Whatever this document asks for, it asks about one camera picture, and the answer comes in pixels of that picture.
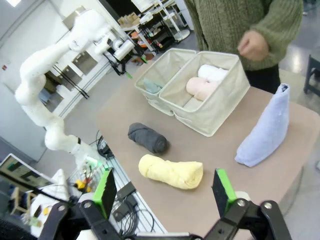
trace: pink rolled towel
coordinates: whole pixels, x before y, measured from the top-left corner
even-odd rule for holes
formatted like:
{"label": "pink rolled towel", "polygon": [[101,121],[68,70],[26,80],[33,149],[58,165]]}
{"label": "pink rolled towel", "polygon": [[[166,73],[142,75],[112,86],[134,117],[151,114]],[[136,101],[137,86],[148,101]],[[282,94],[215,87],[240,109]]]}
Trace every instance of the pink rolled towel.
{"label": "pink rolled towel", "polygon": [[202,77],[192,77],[186,84],[186,91],[196,99],[204,101],[219,86],[220,81],[209,82]]}

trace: white rolled towel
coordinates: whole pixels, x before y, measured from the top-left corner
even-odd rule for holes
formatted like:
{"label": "white rolled towel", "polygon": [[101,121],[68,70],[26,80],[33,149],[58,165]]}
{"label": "white rolled towel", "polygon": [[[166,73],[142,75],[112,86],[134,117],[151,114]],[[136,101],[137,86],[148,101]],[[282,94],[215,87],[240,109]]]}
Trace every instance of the white rolled towel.
{"label": "white rolled towel", "polygon": [[227,73],[228,71],[222,68],[204,64],[198,70],[198,77],[209,81],[222,81]]}

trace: gray rolled towel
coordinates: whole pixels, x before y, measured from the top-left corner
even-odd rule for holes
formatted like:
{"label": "gray rolled towel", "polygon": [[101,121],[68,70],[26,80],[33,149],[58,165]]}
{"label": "gray rolled towel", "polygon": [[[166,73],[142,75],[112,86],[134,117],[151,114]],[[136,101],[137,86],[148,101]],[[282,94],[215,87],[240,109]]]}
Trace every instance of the gray rolled towel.
{"label": "gray rolled towel", "polygon": [[153,154],[162,154],[169,146],[164,136],[140,122],[130,125],[128,137],[135,143],[144,146]]}

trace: dark pants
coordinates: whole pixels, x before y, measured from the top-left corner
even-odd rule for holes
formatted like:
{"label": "dark pants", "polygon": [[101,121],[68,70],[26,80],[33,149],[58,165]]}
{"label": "dark pants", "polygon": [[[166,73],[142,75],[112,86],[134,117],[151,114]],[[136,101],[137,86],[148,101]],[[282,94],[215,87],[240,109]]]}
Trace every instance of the dark pants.
{"label": "dark pants", "polygon": [[279,85],[279,66],[278,64],[256,71],[245,71],[245,75],[252,87],[275,94]]}

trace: hand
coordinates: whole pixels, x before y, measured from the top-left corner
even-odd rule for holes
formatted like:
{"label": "hand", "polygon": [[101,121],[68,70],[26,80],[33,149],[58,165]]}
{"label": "hand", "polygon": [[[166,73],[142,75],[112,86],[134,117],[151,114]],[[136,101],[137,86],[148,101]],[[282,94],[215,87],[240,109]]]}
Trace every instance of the hand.
{"label": "hand", "polygon": [[260,33],[247,31],[239,43],[238,51],[241,56],[249,60],[262,61],[269,54],[269,46]]}

